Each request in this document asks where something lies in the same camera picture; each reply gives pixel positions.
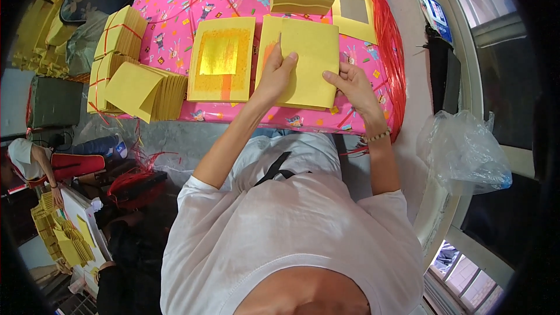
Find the beaded bracelet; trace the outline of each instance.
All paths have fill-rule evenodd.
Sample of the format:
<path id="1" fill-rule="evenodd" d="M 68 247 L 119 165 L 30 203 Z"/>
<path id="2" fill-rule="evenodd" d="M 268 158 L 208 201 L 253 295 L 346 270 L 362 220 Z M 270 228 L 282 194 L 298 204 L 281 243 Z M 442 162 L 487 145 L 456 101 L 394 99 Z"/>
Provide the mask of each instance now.
<path id="1" fill-rule="evenodd" d="M 385 132 L 383 132 L 383 133 L 381 133 L 381 134 L 378 134 L 378 135 L 376 135 L 376 136 L 374 136 L 374 137 L 370 137 L 369 139 L 366 138 L 366 139 L 364 140 L 364 142 L 365 142 L 365 143 L 373 143 L 375 140 L 382 139 L 382 138 L 386 137 L 387 135 L 389 135 L 390 133 L 391 133 L 391 128 L 387 127 L 387 130 L 386 130 Z"/>

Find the sneaker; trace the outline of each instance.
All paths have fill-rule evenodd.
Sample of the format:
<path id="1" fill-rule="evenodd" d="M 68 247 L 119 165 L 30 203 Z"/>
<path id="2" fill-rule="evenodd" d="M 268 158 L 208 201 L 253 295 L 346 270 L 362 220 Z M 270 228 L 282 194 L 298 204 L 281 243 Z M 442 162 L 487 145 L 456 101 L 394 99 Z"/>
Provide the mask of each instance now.
<path id="1" fill-rule="evenodd" d="M 115 147 L 115 150 L 119 153 L 121 158 L 126 158 L 128 155 L 127 146 L 124 143 L 124 140 L 122 139 L 122 136 L 119 133 L 116 133 L 116 136 L 119 138 L 119 140 L 117 141 L 117 146 Z"/>

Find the cartoon print tablecloth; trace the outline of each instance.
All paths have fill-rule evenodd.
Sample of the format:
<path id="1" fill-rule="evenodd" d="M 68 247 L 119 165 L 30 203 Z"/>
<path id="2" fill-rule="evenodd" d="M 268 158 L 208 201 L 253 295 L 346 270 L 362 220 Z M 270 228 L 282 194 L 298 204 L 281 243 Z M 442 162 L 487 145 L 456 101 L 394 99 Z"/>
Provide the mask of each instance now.
<path id="1" fill-rule="evenodd" d="M 273 15 L 292 19 L 310 19 L 316 22 L 332 23 L 332 15 L 282 15 L 270 13 L 270 0 L 135 0 L 133 7 L 148 20 L 144 33 L 140 63 L 170 70 L 189 73 L 192 53 L 191 26 L 197 27 L 205 19 L 235 17 L 234 8 L 241 16 L 256 17 L 256 34 L 253 60 L 251 63 L 251 85 L 254 88 L 256 62 L 262 17 Z M 196 22 L 191 22 L 191 14 Z M 376 45 L 340 35 L 340 60 L 349 61 L 363 68 L 376 89 L 375 93 L 384 109 L 385 118 L 392 126 L 390 117 L 393 106 L 388 97 L 386 75 Z M 229 123 L 244 104 L 236 103 L 192 103 L 185 101 L 181 109 L 180 121 L 205 121 Z M 291 128 L 299 131 L 339 132 L 363 134 L 365 127 L 359 115 L 348 103 L 344 95 L 334 101 L 334 107 L 325 111 L 310 111 L 273 107 L 262 119 L 261 126 Z"/>

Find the white wall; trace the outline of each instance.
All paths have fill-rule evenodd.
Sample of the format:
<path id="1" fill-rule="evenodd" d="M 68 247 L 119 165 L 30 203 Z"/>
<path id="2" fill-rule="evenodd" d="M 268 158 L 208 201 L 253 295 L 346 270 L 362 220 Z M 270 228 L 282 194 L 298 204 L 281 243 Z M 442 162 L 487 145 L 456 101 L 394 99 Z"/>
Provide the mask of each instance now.
<path id="1" fill-rule="evenodd" d="M 55 263 L 46 250 L 45 243 L 39 236 L 35 236 L 19 246 L 18 251 L 28 270 Z"/>
<path id="2" fill-rule="evenodd" d="M 6 68 L 0 85 L 0 134 L 23 134 L 29 87 L 35 72 Z"/>

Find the hand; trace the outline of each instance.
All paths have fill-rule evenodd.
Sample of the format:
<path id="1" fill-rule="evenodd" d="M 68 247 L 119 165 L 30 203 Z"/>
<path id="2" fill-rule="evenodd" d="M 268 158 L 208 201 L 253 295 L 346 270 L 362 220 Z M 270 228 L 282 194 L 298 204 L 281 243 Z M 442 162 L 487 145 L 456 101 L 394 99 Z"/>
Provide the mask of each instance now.
<path id="1" fill-rule="evenodd" d="M 64 209 L 64 200 L 62 199 L 62 193 L 60 193 L 60 187 L 58 185 L 56 187 L 51 187 L 50 191 L 53 194 L 54 205 Z"/>
<path id="2" fill-rule="evenodd" d="M 263 101 L 269 108 L 274 106 L 290 82 L 290 72 L 298 64 L 297 58 L 297 53 L 292 52 L 283 59 L 280 43 L 276 43 L 262 69 L 259 86 L 251 100 Z"/>
<path id="3" fill-rule="evenodd" d="M 364 122 L 386 127 L 383 111 L 366 73 L 361 68 L 341 62 L 340 75 L 325 71 L 323 72 L 323 78 L 346 95 L 348 101 L 362 116 Z"/>

